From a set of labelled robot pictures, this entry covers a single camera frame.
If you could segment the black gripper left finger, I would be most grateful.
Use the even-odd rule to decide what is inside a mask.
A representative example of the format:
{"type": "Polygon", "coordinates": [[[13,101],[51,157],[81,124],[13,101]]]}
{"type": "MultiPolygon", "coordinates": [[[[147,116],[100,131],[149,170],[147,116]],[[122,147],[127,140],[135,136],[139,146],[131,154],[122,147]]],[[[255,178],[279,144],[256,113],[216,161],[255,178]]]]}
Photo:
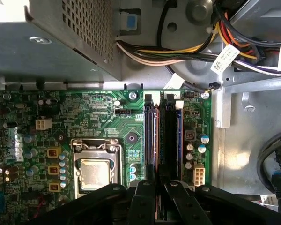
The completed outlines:
{"type": "Polygon", "coordinates": [[[29,225],[153,225],[155,167],[145,166],[145,180],[126,188],[109,184],[27,222],[29,225]]]}

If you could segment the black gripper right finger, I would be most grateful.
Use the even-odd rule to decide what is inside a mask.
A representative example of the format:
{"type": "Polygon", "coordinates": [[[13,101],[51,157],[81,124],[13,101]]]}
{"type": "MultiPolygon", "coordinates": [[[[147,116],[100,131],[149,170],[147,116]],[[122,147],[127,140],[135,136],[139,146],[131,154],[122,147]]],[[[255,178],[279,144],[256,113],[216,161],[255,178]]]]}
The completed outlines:
{"type": "Polygon", "coordinates": [[[281,225],[281,214],[211,185],[191,192],[159,172],[159,181],[184,225],[281,225]]]}

